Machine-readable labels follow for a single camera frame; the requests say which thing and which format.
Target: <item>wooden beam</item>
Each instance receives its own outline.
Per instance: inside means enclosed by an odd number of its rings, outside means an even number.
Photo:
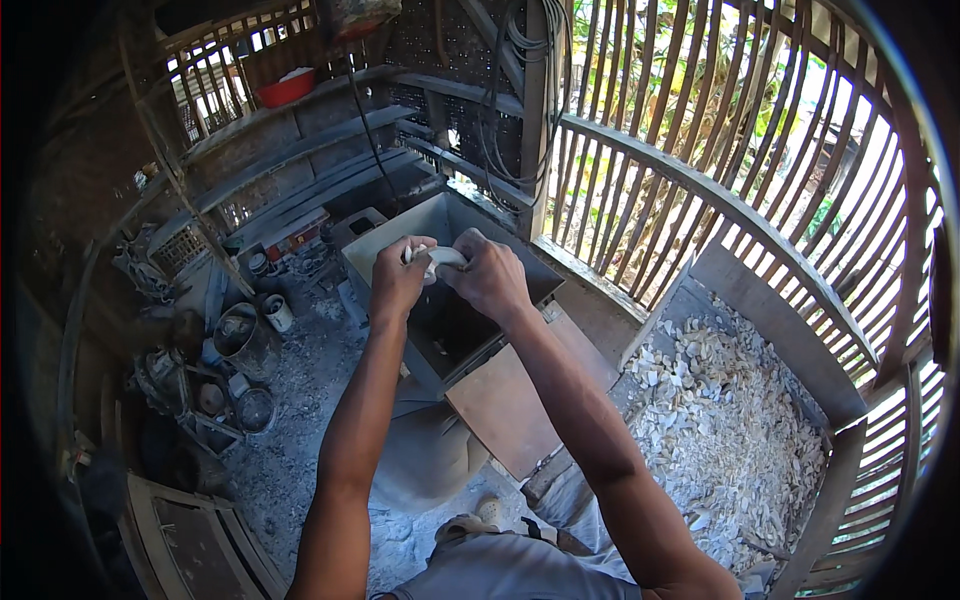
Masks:
[[[527,31],[530,39],[546,39],[546,12],[542,0],[527,0]],[[547,43],[559,46],[561,40],[547,40]],[[541,165],[546,155],[547,140],[547,107],[553,104],[552,90],[547,89],[547,64],[543,60],[531,57],[527,53],[527,63],[523,92],[523,133],[520,137],[520,176],[531,183],[521,185],[524,193],[534,199],[528,210],[524,210],[517,217],[516,233],[521,239],[530,241],[543,233],[543,222],[546,219],[546,183],[549,165]]]
[[[490,14],[487,13],[487,9],[480,4],[479,0],[459,1],[460,6],[464,8],[467,16],[470,17],[470,20],[473,21],[477,31],[480,32],[480,36],[483,37],[484,41],[487,42],[487,45],[490,46],[492,51],[496,50],[496,36],[498,30],[496,24],[493,23],[493,19],[490,17]],[[531,37],[529,29],[527,30],[527,37],[536,39],[535,37]],[[507,80],[510,82],[510,85],[514,87],[514,91],[519,97],[520,102],[523,102],[525,86],[523,68],[520,66],[520,61],[516,58],[514,53],[509,51],[506,44],[501,47],[500,54],[500,68],[503,70],[503,74],[507,76]],[[494,73],[492,74],[492,77],[498,77],[498,74]]]
[[[404,67],[396,66],[395,64],[380,64],[377,66],[368,67],[366,69],[360,69],[353,74],[353,77],[357,82],[357,85],[360,85],[368,82],[387,79],[405,71],[406,69]],[[315,100],[332,96],[339,92],[347,91],[349,89],[349,84],[349,78],[346,75],[341,75],[340,77],[336,77],[325,82],[320,82],[307,95],[281,107],[260,108],[255,110],[251,114],[237,119],[226,127],[217,130],[210,137],[198,142],[195,146],[190,148],[183,159],[183,166],[188,167],[197,162],[217,148],[229,143],[230,140],[235,139],[238,135],[246,131],[249,127],[255,126],[257,123],[275,116],[282,115],[285,112],[289,112],[294,108],[311,103]]]
[[[413,108],[390,106],[369,112],[367,120],[371,129],[376,130],[392,125],[396,121],[416,113],[417,111]],[[195,202],[196,208],[200,213],[207,213],[222,204],[232,194],[240,191],[261,177],[270,175],[290,161],[362,134],[364,134],[363,120],[360,117],[354,117],[349,121],[334,125],[315,135],[294,142],[278,153],[261,158],[249,167],[234,174],[229,179],[221,182],[213,189],[203,193]],[[159,250],[159,248],[176,235],[178,231],[189,225],[191,219],[195,218],[193,212],[187,209],[186,212],[178,213],[177,216],[167,221],[154,232],[150,240],[150,246],[147,249],[147,254],[149,255]]]
[[[133,71],[130,64],[130,57],[127,53],[126,38],[129,33],[130,24],[125,17],[121,16],[117,27],[117,38],[120,44],[120,59],[123,62],[124,73],[127,76],[127,85],[130,87],[130,94],[133,98],[133,104],[136,106],[137,116],[140,117],[140,123],[143,125],[144,132],[147,134],[147,138],[150,140],[150,145],[154,148],[156,159],[159,161],[160,165],[162,165],[164,172],[167,174],[167,179],[170,180],[170,183],[173,185],[174,190],[180,197],[180,201],[189,211],[194,220],[197,221],[197,230],[200,232],[201,238],[204,240],[207,249],[210,250],[210,253],[213,254],[213,257],[221,264],[221,266],[224,268],[224,271],[226,271],[227,274],[233,279],[243,295],[249,299],[252,299],[254,296],[253,288],[251,288],[250,284],[243,278],[243,276],[240,275],[240,272],[233,265],[233,263],[230,262],[227,252],[217,241],[217,234],[213,226],[204,218],[203,214],[197,210],[197,208],[187,197],[186,190],[189,188],[186,184],[186,175],[183,173],[183,168],[180,165],[179,160],[172,154],[173,147],[163,139],[163,135],[160,132],[159,127],[156,125],[153,112],[150,110],[150,107],[146,105],[146,103],[139,102],[140,91],[137,89],[136,79],[133,76]]]
[[[406,140],[407,146],[422,152],[443,164],[448,165],[451,169],[455,171],[460,171],[467,177],[471,178],[474,183],[488,189],[492,188],[492,191],[497,195],[502,197],[504,200],[507,200],[511,204],[516,204],[519,207],[529,207],[533,206],[534,199],[530,195],[524,193],[522,190],[514,187],[508,182],[489,175],[484,172],[483,169],[476,166],[472,162],[464,160],[459,156],[456,156],[446,150],[438,148],[433,144],[428,142],[409,138]]]
[[[745,229],[768,252],[787,266],[790,273],[810,290],[810,294],[824,309],[824,312],[833,319],[840,330],[849,333],[864,354],[869,357],[871,363],[876,364],[877,358],[873,346],[871,346],[863,330],[860,329],[856,319],[850,314],[850,310],[847,309],[847,306],[840,300],[824,277],[797,252],[797,249],[770,222],[760,217],[755,210],[734,196],[730,190],[675,156],[667,155],[656,147],[630,137],[624,132],[604,128],[586,119],[569,114],[564,115],[563,121],[566,127],[575,132],[599,139],[604,144],[625,153],[641,165],[653,168],[668,180],[675,181],[681,187],[713,206],[717,211],[722,212],[724,217],[736,223],[740,228]]]
[[[458,84],[451,80],[430,77],[429,75],[417,75],[415,73],[403,73],[401,75],[394,75],[388,79],[395,84],[428,89],[439,94],[469,100],[476,104],[483,102],[484,95],[487,93],[483,87],[477,87],[476,85]],[[496,95],[496,109],[503,114],[523,118],[523,105],[517,98],[510,94],[501,92]]]
[[[790,562],[770,590],[770,600],[792,600],[817,559],[829,551],[855,485],[866,433],[867,423],[861,422],[844,429],[834,439],[827,476],[817,494],[813,512]]]
[[[881,62],[881,66],[885,72],[890,71],[885,61]],[[883,362],[877,369],[876,385],[883,385],[895,376],[902,364],[906,340],[914,326],[913,316],[917,312],[920,287],[924,282],[924,261],[928,254],[926,189],[931,177],[926,149],[920,138],[920,124],[900,83],[891,81],[888,90],[894,109],[894,127],[900,136],[903,173],[906,176],[906,254],[900,276],[900,302],[887,340],[887,349],[883,353]]]

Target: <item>white shell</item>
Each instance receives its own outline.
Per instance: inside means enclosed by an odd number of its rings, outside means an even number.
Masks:
[[[723,319],[658,324],[676,334],[675,359],[672,350],[639,350],[640,387],[659,385],[638,397],[628,426],[697,546],[739,573],[766,558],[741,531],[796,548],[827,457],[821,434],[793,408],[790,395],[810,399],[806,389],[752,323],[720,300],[713,306]],[[732,334],[717,326],[724,322]]]

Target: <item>wooden frame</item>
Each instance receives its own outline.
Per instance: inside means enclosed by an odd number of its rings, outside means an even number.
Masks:
[[[159,505],[155,505],[158,500],[172,503],[179,507],[178,510],[191,509],[203,515],[245,598],[282,600],[287,583],[230,502],[216,496],[167,488],[132,473],[128,475],[127,488],[127,510],[120,521],[121,535],[137,579],[150,600],[191,600],[194,597],[190,590],[192,584],[180,572],[181,568],[194,565],[178,565],[171,553],[171,547],[176,546],[172,546],[167,537],[176,532],[176,522],[160,522],[156,511]],[[201,548],[210,550],[202,544]]]

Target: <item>electric cable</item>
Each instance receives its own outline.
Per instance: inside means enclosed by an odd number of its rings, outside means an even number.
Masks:
[[[387,180],[387,185],[390,186],[390,193],[394,196],[394,202],[396,203],[397,209],[400,206],[400,200],[396,194],[396,188],[394,183],[390,180],[390,176],[387,175],[387,170],[383,167],[383,162],[380,161],[380,153],[376,150],[376,142],[373,141],[373,133],[370,131],[370,123],[367,122],[367,113],[363,110],[363,105],[360,103],[360,90],[357,89],[357,82],[353,79],[353,60],[350,60],[347,65],[347,77],[350,79],[350,89],[353,91],[353,101],[357,105],[357,110],[360,111],[360,120],[363,121],[363,129],[367,132],[367,140],[370,142],[370,149],[373,150],[373,159],[376,160],[376,166],[380,167],[380,173],[383,174],[383,179]]]
[[[487,178],[487,188],[490,190],[493,199],[505,210],[513,213],[522,213],[532,209],[532,206],[515,208],[511,203],[500,199],[492,189],[491,171],[493,174],[507,182],[517,186],[534,185],[538,186],[549,173],[549,164],[553,157],[553,145],[555,143],[561,119],[569,111],[570,96],[572,93],[571,75],[572,75],[572,30],[570,20],[566,14],[563,4],[560,0],[542,0],[543,11],[546,24],[546,38],[533,40],[523,35],[516,25],[516,16],[520,9],[525,5],[524,0],[514,0],[507,7],[501,20],[500,27],[497,30],[496,45],[493,49],[493,60],[491,64],[491,83],[485,88],[484,96],[481,99],[477,119],[478,137],[481,150],[484,155],[484,174]],[[565,57],[564,57],[564,103],[559,107],[560,101],[560,74],[558,73],[557,61],[557,38],[564,35]],[[497,132],[499,130],[499,111],[496,109],[496,98],[499,93],[500,79],[500,56],[503,51],[503,44],[510,40],[514,55],[524,63],[545,61],[545,81],[546,89],[545,99],[545,120],[549,133],[547,135],[546,152],[537,162],[537,169],[533,175],[515,177],[510,169],[504,164],[503,155],[500,152],[497,142]],[[538,58],[532,58],[531,54],[540,52]]]

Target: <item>lattice panel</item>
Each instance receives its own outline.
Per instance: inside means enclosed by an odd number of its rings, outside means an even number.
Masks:
[[[194,231],[193,226],[187,226],[167,240],[154,253],[152,259],[163,273],[174,278],[204,250],[206,250],[204,241]]]
[[[405,107],[416,108],[420,114],[410,120],[429,127],[427,119],[426,100],[423,92],[407,85],[394,85],[391,88],[391,102]],[[483,148],[480,143],[477,121],[479,120],[479,105],[455,98],[444,96],[444,111],[447,127],[456,133],[450,140],[450,152],[461,158],[483,167],[485,162]],[[523,122],[520,119],[507,115],[500,115],[500,127],[497,141],[500,145],[500,154],[510,172],[518,177],[520,171],[520,137],[523,133]]]
[[[442,77],[461,84],[486,85],[490,80],[493,50],[487,45],[473,21],[459,2],[442,2],[441,23],[444,32],[444,50],[450,59],[449,68],[441,64],[437,50],[436,17],[430,0],[407,0],[403,12],[396,18],[394,32],[387,46],[385,60],[405,66],[414,73]],[[481,4],[497,25],[506,8],[505,2],[483,0]],[[523,32],[524,19],[517,19]],[[501,91],[516,95],[510,82],[500,73]]]

